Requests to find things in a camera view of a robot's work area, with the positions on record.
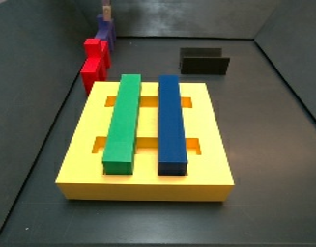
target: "blue object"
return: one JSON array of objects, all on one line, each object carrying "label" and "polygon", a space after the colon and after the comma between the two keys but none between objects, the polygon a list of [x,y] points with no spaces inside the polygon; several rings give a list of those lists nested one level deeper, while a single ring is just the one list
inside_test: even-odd
[{"label": "blue object", "polygon": [[176,75],[158,78],[158,175],[184,175],[187,151]]},{"label": "blue object", "polygon": [[113,21],[104,21],[103,15],[99,14],[96,16],[97,22],[97,32],[95,34],[95,38],[105,41],[108,43],[109,52],[113,51],[113,42],[116,39],[115,28],[113,28]]}]

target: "green bar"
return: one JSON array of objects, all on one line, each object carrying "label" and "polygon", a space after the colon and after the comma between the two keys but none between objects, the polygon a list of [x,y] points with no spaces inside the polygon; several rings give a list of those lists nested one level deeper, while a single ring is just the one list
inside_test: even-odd
[{"label": "green bar", "polygon": [[140,99],[140,74],[123,74],[101,164],[107,175],[131,175]]}]

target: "small black object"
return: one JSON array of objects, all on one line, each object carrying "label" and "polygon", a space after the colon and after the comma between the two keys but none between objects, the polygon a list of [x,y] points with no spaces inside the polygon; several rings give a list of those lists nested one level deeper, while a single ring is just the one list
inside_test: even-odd
[{"label": "small black object", "polygon": [[182,74],[226,74],[229,58],[221,48],[180,48],[179,68]]}]

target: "yellow block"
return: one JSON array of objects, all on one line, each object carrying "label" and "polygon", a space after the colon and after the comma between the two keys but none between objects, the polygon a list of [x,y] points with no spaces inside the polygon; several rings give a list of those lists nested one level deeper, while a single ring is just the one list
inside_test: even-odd
[{"label": "yellow block", "polygon": [[104,175],[103,147],[119,82],[95,82],[58,170],[66,199],[223,201],[233,179],[203,83],[180,83],[187,174],[158,176],[158,83],[143,82],[132,175]]}]

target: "red stacked blocks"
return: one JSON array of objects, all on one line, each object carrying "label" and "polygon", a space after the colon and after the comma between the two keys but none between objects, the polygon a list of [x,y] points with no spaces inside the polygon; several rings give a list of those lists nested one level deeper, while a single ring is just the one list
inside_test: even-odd
[{"label": "red stacked blocks", "polygon": [[93,81],[105,81],[107,68],[111,66],[108,43],[100,39],[86,39],[84,42],[86,60],[80,70],[86,95]]}]

